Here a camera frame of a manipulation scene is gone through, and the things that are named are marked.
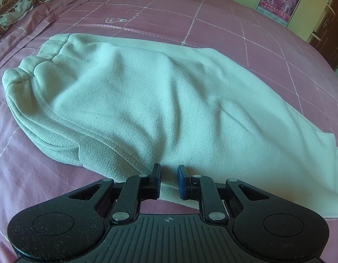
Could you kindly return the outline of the white pants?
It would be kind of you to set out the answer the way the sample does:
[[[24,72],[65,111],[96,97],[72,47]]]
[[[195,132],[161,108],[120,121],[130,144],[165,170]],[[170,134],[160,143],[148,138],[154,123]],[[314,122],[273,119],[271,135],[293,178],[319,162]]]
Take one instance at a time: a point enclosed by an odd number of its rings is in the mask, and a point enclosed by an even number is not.
[[[165,167],[237,178],[338,218],[338,147],[268,85],[210,48],[57,34],[3,73],[6,103],[49,158],[125,181]]]

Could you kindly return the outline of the pink checked bed sheet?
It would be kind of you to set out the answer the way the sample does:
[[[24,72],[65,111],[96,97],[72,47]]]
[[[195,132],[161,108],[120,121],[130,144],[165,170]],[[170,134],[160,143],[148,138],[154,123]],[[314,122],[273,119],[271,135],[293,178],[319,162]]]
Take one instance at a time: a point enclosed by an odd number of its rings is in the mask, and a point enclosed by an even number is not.
[[[264,15],[232,0],[52,0],[36,6],[0,39],[0,262],[16,259],[6,230],[17,212],[100,178],[42,154],[5,101],[3,73],[61,33],[216,49],[333,133],[338,146],[338,77],[318,51]]]

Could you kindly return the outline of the brown wooden door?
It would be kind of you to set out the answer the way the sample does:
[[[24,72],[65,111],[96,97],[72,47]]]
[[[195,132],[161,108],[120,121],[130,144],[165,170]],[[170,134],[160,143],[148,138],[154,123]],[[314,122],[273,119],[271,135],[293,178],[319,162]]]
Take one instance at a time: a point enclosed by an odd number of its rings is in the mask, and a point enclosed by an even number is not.
[[[313,31],[310,44],[324,57],[331,68],[338,68],[338,0],[325,8],[325,15]]]

